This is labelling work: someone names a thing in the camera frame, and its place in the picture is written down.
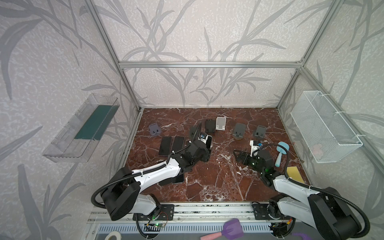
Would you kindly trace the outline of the clear plastic wall shelf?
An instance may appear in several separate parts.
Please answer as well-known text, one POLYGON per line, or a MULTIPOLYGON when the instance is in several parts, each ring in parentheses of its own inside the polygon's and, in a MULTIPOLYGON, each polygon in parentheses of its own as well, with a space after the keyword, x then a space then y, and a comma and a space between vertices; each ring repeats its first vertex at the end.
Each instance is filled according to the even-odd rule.
POLYGON ((55 163, 86 163, 120 107, 119 99, 90 94, 43 151, 55 163))

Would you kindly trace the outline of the purple curved object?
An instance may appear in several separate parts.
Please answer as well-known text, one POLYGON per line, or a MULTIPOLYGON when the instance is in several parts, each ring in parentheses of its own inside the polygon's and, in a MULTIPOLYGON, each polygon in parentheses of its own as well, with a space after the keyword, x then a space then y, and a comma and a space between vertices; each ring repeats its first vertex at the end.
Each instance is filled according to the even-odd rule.
POLYGON ((301 240, 311 240, 311 237, 303 233, 292 233, 292 236, 300 237, 301 240))

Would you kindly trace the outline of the purple pink toy shovel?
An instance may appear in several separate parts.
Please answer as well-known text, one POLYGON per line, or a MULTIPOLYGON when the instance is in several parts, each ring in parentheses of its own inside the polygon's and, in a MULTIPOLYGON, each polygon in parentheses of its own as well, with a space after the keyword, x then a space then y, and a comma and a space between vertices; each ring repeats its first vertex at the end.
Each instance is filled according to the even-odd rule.
POLYGON ((214 240, 219 237, 226 237, 228 240, 236 240, 244 236, 244 231, 239 219, 232 219, 226 222, 221 232, 202 236, 200 240, 214 240))

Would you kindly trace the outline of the grey phone stand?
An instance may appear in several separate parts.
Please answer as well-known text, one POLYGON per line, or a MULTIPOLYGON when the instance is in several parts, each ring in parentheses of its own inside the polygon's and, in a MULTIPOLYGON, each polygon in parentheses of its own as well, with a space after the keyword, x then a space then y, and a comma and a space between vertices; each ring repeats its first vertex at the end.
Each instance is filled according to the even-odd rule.
POLYGON ((157 123, 149 125, 149 131, 151 137, 159 136, 162 133, 162 129, 157 123))

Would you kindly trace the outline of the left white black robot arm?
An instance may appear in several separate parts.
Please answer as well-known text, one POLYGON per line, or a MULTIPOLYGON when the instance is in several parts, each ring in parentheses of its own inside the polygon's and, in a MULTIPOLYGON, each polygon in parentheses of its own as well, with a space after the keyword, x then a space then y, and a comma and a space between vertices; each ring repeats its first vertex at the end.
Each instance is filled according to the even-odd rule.
POLYGON ((106 209, 112 221, 127 214, 141 214, 155 219, 162 205, 153 195, 142 192, 155 184, 181 183, 184 174, 192 171, 198 162, 208 162, 211 154, 212 137, 201 132, 202 124, 195 127, 189 143, 178 151, 172 151, 168 158, 156 165, 133 170, 123 167, 105 185, 91 196, 91 203, 106 209))

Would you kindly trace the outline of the black phone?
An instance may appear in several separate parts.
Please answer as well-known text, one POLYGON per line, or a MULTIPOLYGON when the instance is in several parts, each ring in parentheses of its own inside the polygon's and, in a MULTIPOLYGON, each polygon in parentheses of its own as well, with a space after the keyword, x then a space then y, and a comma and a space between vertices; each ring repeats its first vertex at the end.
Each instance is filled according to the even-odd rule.
POLYGON ((159 182, 159 185, 160 186, 166 186, 168 184, 178 184, 178 183, 183 183, 184 180, 185 180, 184 174, 180 174, 176 177, 168 178, 168 179, 165 179, 165 180, 159 182))
POLYGON ((159 156, 168 156, 171 150, 171 144, 172 144, 173 137, 163 137, 160 148, 159 148, 159 156))
POLYGON ((171 152, 180 151, 184 147, 185 137, 175 136, 171 152))

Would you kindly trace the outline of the yellow sponge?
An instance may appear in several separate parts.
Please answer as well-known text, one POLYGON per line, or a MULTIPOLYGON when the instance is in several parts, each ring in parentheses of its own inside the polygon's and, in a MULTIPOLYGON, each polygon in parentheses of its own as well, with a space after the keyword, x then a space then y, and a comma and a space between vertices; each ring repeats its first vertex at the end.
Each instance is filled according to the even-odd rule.
POLYGON ((297 167, 287 167, 287 174, 293 180, 300 182, 302 184, 305 183, 305 181, 302 178, 302 175, 300 174, 300 171, 297 167))

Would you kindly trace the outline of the white folding phone stand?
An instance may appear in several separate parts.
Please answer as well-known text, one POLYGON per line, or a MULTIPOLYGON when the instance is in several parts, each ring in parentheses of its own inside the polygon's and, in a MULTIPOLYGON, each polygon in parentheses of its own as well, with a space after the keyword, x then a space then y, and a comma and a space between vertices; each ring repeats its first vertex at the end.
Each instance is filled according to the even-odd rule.
POLYGON ((216 118, 216 130, 225 131, 226 130, 226 117, 217 117, 216 118))

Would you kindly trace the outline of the white tape roll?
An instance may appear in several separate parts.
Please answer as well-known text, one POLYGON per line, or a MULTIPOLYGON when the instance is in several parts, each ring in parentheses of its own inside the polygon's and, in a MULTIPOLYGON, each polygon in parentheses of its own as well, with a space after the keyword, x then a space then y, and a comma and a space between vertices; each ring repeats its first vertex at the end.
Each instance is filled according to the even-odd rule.
POLYGON ((112 231, 105 237, 105 240, 122 240, 122 235, 118 231, 112 231))

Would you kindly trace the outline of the back left phone stand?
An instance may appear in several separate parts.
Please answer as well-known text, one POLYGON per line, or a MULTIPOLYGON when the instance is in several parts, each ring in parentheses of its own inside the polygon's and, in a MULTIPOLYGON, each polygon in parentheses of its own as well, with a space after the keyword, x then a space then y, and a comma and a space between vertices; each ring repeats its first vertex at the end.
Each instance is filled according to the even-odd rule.
POLYGON ((193 141, 195 139, 197 139, 200 135, 200 130, 201 128, 199 126, 193 126, 190 128, 189 130, 189 137, 190 137, 190 140, 193 141))

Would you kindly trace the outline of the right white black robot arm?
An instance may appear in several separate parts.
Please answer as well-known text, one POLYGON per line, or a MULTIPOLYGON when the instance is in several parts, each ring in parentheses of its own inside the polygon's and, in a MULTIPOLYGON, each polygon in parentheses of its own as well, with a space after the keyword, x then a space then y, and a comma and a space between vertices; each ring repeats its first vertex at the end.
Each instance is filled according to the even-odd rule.
POLYGON ((278 172, 260 155, 265 149, 252 145, 250 153, 234 150, 236 161, 260 174, 261 181, 281 195, 270 200, 272 218, 289 216, 316 229, 325 240, 348 240, 365 237, 371 229, 370 220, 362 209, 343 198, 331 187, 322 189, 294 180, 278 172))

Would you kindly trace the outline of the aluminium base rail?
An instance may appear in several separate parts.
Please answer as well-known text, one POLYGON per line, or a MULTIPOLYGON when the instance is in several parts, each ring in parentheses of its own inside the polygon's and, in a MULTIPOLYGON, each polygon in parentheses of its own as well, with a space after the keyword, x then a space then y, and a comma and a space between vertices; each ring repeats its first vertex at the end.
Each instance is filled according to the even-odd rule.
POLYGON ((93 209, 87 221, 84 239, 94 239, 97 234, 117 231, 121 234, 136 234, 141 228, 147 234, 209 234, 220 232, 231 219, 238 219, 244 233, 270 233, 271 226, 288 222, 291 218, 271 218, 267 202, 175 202, 166 203, 165 210, 156 220, 136 218, 128 214, 112 221, 106 210, 93 209))

